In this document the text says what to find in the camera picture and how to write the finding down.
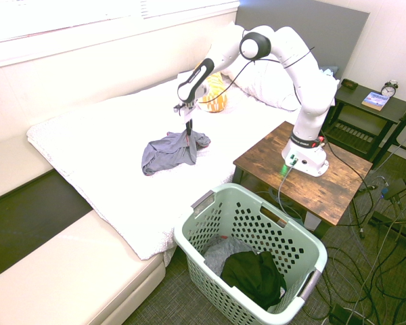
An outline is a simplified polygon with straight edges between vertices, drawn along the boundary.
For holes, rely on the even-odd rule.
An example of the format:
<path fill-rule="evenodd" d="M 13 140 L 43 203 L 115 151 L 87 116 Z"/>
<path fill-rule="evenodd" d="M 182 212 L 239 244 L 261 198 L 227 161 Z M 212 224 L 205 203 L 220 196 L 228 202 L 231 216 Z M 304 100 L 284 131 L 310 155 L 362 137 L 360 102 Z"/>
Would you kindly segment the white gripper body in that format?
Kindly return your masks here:
<path fill-rule="evenodd" d="M 186 124 L 192 119 L 192 114 L 194 110 L 196 109 L 195 104 L 190 104 L 190 103 L 179 103 L 176 106 L 173 107 L 174 113 L 177 113 L 179 115 L 179 120 L 183 123 Z"/>

